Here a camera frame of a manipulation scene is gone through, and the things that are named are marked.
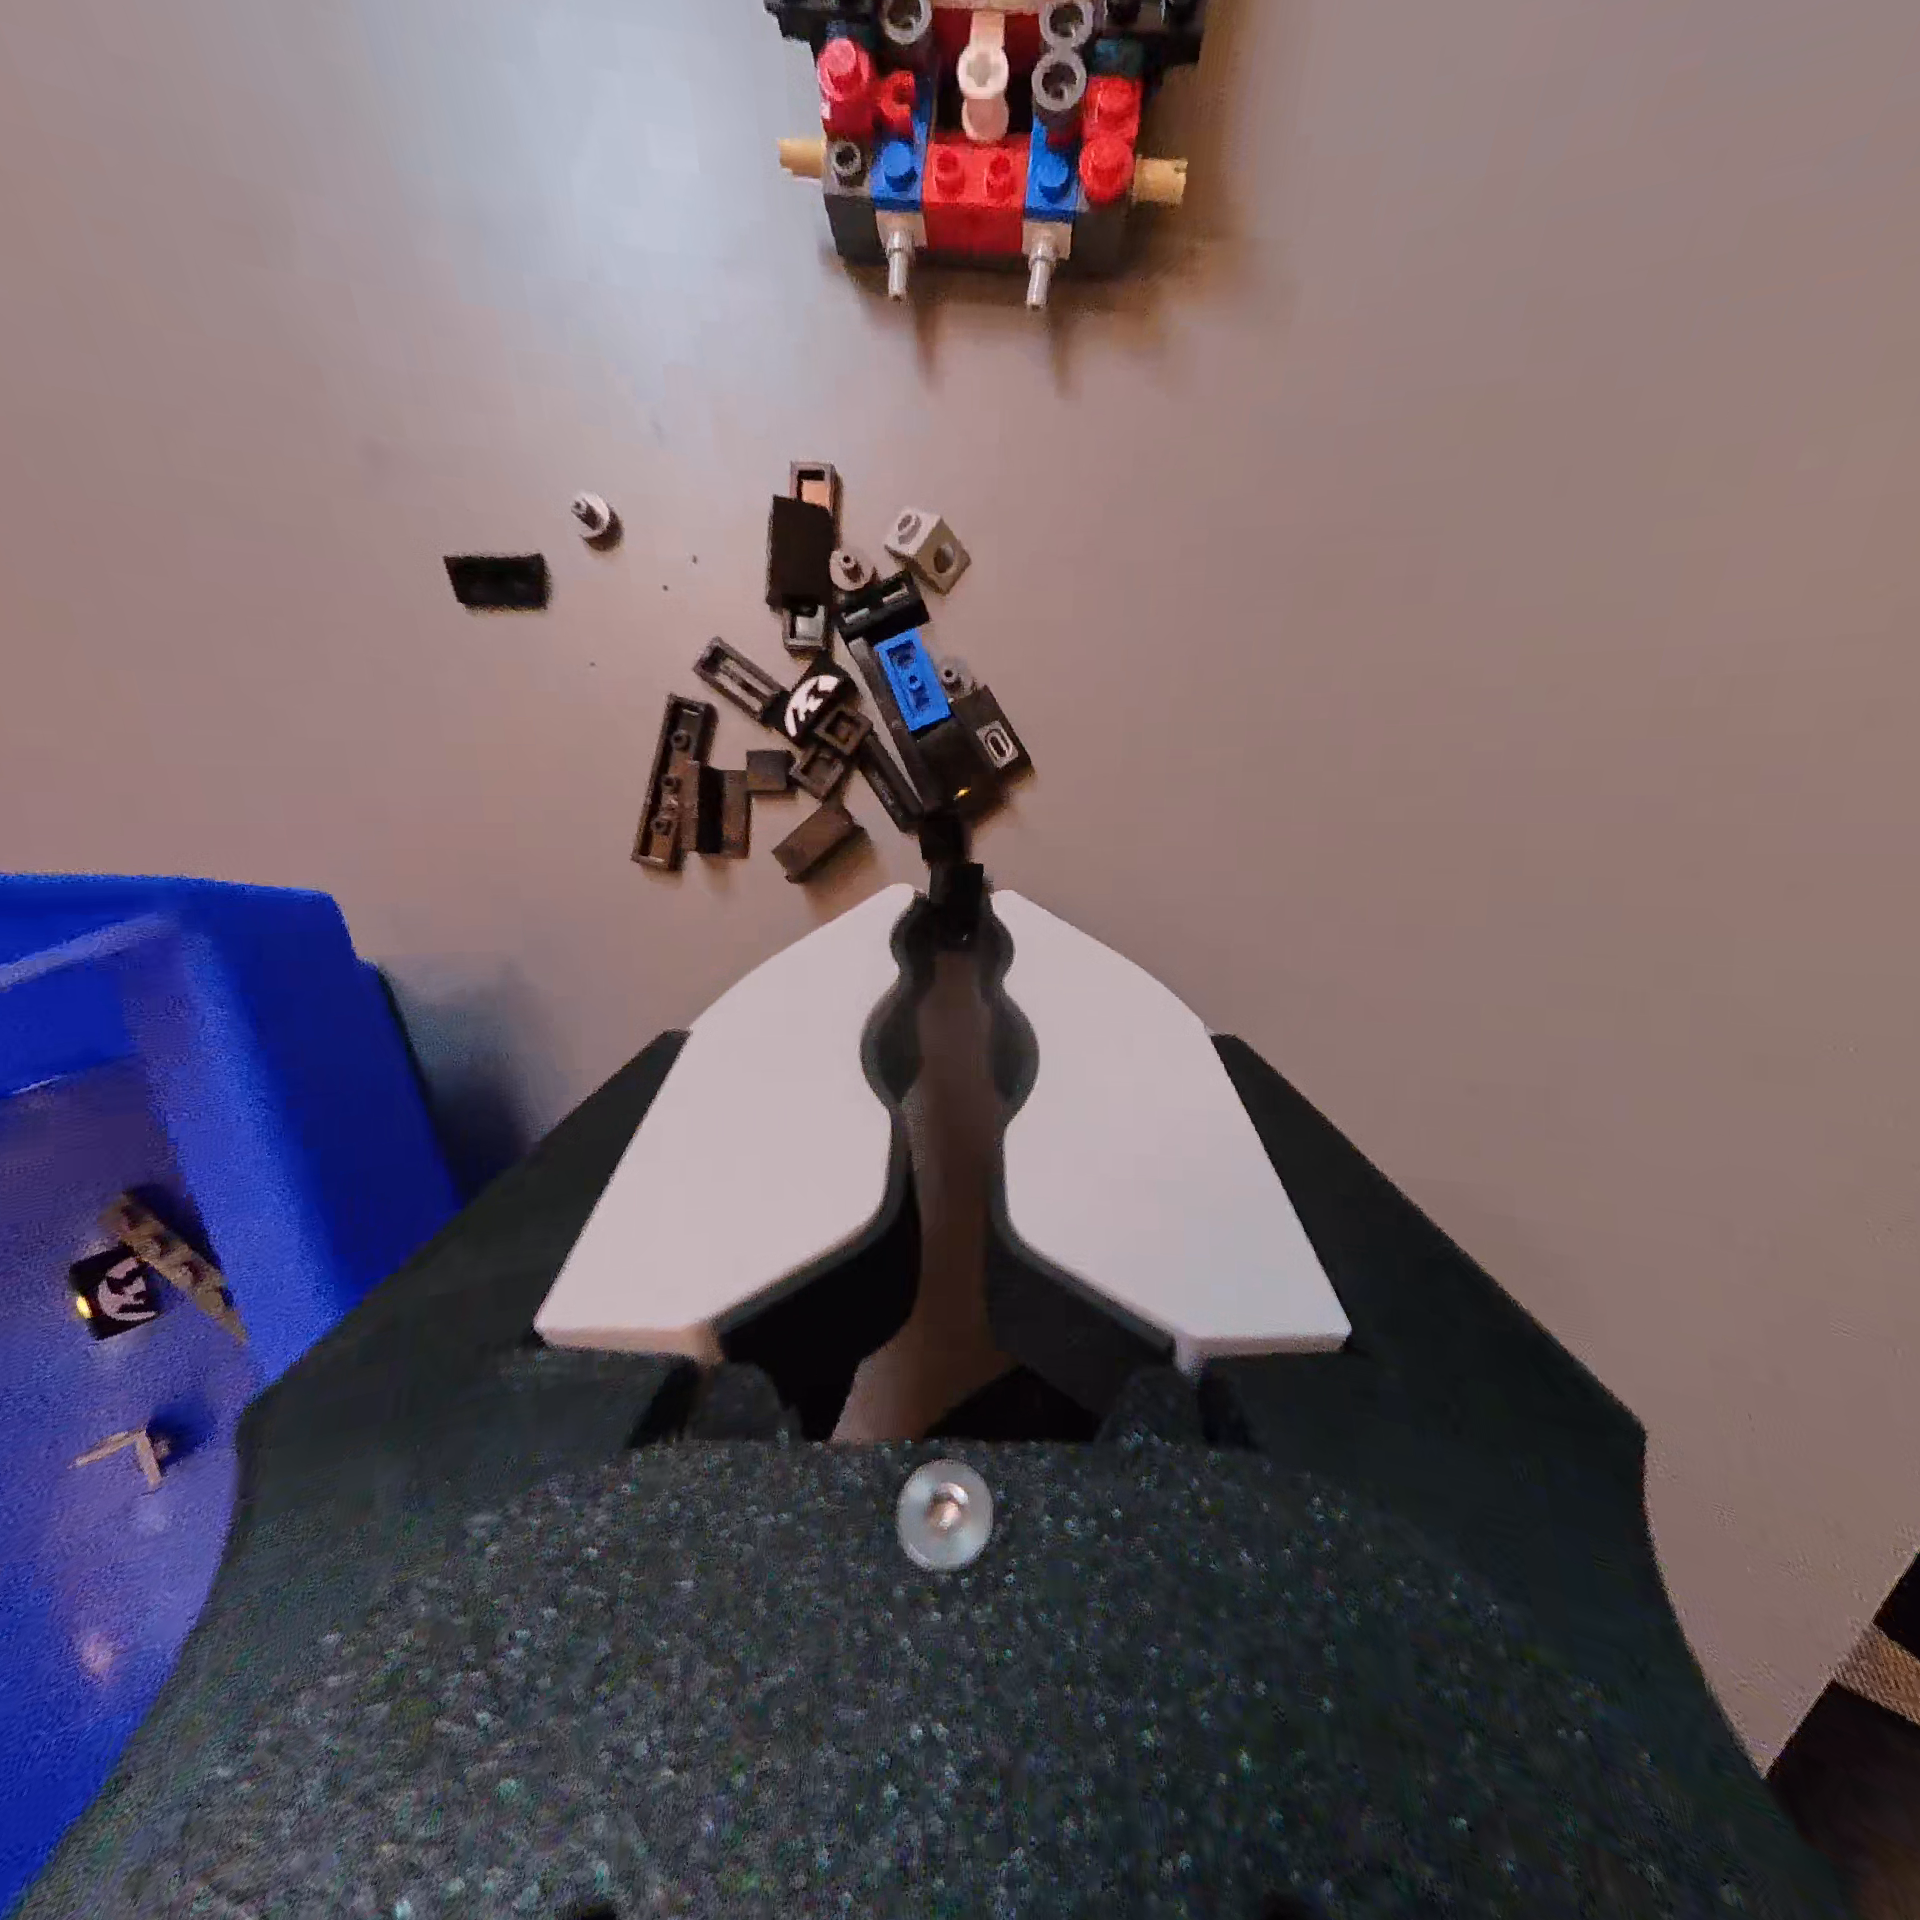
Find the blue plastic bin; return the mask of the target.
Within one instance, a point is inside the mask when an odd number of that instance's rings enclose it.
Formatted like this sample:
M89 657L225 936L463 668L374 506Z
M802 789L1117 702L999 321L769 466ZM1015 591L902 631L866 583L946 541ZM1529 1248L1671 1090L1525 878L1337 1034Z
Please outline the blue plastic bin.
M121 1760L225 1557L238 1426L460 1207L378 969L325 894L5 878L3 1887ZM254 1353L230 1440L148 1498L74 1466L66 1269L141 1189L225 1271Z

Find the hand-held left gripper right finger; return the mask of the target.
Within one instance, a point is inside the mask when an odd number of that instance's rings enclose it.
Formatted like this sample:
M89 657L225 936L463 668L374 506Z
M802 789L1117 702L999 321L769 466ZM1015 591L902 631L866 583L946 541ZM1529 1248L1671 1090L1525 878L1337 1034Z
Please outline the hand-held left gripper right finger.
M1140 1372L1337 1353L1353 1322L1207 1022L1013 890L979 926L999 1345L1087 1417Z

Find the pile of lego pieces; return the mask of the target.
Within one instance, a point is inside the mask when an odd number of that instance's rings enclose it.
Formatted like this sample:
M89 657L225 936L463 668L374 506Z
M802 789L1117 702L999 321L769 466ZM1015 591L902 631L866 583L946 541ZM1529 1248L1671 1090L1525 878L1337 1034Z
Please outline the pile of lego pieces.
M773 848L796 885L823 878L863 840L851 789L861 782L921 860L972 856L972 830L1033 758L1013 718L966 662L929 639L926 591L969 565L946 519L900 512L883 556L843 532L843 482L796 461L765 517L765 604L791 671L780 677L723 638L691 671L703 697L669 693L646 766L630 862L674 872L684 860L742 860L759 799L812 809Z

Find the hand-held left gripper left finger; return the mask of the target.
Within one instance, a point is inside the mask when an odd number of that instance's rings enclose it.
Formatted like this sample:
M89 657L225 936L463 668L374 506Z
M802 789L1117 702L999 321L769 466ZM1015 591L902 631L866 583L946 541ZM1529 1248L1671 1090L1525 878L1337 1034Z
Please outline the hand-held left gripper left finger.
M547 1345L759 1366L836 1420L921 1274L908 1102L929 901L897 882L742 975L682 1037L547 1290Z

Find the small lego bricks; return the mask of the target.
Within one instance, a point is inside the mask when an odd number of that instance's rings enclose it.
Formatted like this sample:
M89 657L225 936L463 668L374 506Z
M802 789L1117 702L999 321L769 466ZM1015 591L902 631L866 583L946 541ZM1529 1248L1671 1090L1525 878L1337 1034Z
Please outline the small lego bricks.
M225 1271L141 1189L117 1193L68 1269L60 1388L74 1466L131 1466L148 1498L228 1444L255 1384L249 1332Z

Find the partly built lego car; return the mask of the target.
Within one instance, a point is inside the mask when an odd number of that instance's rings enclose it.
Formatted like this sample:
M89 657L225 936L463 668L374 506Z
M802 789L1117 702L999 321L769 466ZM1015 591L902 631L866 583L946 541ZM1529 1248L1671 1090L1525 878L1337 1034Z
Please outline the partly built lego car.
M1146 153L1149 104L1195 65L1205 2L765 2L807 48L819 135L780 141L820 186L836 253L902 302L921 260L1109 276L1140 208L1178 208L1188 161Z

